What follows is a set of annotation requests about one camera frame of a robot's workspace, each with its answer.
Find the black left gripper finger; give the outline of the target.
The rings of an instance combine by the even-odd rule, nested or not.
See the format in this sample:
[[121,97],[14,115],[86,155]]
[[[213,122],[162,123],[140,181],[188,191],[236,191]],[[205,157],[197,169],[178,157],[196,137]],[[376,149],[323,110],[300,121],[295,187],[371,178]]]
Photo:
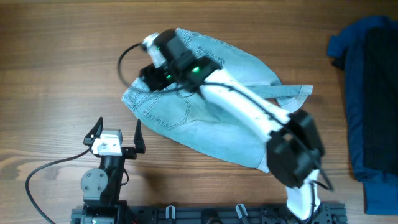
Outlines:
[[137,120],[133,142],[136,153],[144,154],[146,152],[146,146],[142,136],[141,121],[139,119]]
[[100,137],[103,130],[103,117],[100,117],[92,129],[86,134],[83,139],[83,144],[92,146],[94,141]]

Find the light blue denim shorts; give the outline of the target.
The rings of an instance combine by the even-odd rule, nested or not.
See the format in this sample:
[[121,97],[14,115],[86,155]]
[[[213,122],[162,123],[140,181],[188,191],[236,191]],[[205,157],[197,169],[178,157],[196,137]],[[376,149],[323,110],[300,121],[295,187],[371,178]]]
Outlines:
[[[257,57],[221,40],[182,28],[175,33],[197,58],[207,56],[248,89],[281,108],[297,111],[312,94],[311,85],[285,85]],[[244,123],[197,94],[180,90],[151,94],[137,78],[122,101],[136,118],[159,135],[200,153],[241,166],[269,171],[266,145]]]

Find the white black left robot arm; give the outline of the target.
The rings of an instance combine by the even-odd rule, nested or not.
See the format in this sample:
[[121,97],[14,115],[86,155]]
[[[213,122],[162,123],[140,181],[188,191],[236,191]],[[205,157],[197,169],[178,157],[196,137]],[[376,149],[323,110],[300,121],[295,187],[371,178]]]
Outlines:
[[136,218],[125,200],[119,195],[124,168],[127,159],[135,160],[138,154],[146,151],[142,137],[141,122],[136,124],[134,146],[123,147],[123,135],[120,129],[104,128],[103,118],[99,118],[83,140],[90,152],[100,158],[99,167],[90,169],[81,178],[83,191],[83,210],[75,212],[71,222],[77,224],[124,224],[135,223]]

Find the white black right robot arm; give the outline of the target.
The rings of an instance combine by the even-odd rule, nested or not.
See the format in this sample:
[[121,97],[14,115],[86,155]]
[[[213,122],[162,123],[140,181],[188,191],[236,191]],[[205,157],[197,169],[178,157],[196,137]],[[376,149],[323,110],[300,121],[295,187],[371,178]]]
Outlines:
[[304,110],[280,108],[235,80],[212,59],[175,59],[152,63],[139,76],[152,93],[164,93],[176,83],[223,108],[266,140],[267,163],[274,177],[285,185],[287,208],[302,223],[312,223],[320,207],[317,187],[332,190],[321,159],[325,148],[313,118]]

